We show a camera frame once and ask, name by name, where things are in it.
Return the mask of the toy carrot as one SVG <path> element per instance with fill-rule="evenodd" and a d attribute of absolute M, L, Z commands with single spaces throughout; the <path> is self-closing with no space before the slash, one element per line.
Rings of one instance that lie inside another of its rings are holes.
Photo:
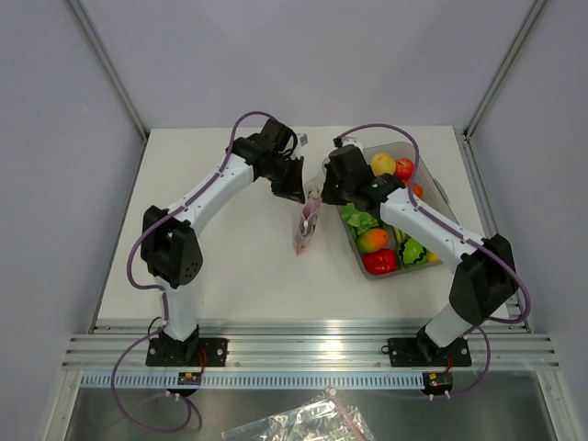
<path fill-rule="evenodd" d="M 318 220 L 319 209 L 305 206 L 300 215 L 300 221 L 295 231 L 294 244 L 296 254 L 301 254 L 310 242 Z"/>

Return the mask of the clear dotted zip bag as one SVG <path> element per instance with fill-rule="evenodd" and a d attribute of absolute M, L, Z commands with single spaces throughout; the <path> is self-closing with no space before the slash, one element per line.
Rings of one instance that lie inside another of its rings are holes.
<path fill-rule="evenodd" d="M 317 174 L 303 186 L 305 202 L 301 206 L 300 217 L 294 234 L 296 255 L 300 255 L 306 249 L 315 233 L 322 206 L 324 181 L 324 175 Z"/>

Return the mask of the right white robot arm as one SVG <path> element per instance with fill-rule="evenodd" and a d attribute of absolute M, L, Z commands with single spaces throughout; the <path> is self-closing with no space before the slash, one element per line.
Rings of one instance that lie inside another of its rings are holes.
<path fill-rule="evenodd" d="M 469 232 L 431 209 L 398 177 L 374 175 L 353 144 L 332 151 L 324 168 L 324 203 L 352 203 L 400 229 L 453 274 L 448 304 L 416 336 L 417 353 L 425 363 L 439 363 L 456 339 L 488 320 L 519 289 L 511 245 L 501 235 L 484 238 Z"/>

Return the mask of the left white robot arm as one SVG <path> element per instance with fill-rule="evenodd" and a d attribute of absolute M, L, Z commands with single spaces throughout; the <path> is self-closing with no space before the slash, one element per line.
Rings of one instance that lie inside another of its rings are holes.
<path fill-rule="evenodd" d="M 162 291 L 163 334 L 170 339 L 165 351 L 177 365 L 189 365 L 198 356 L 189 285 L 203 267 L 199 235 L 231 198 L 259 178 L 270 183 L 274 196 L 303 203 L 301 148 L 307 143 L 306 134 L 272 118 L 247 137 L 233 130 L 215 171 L 167 208 L 145 211 L 141 259 Z"/>

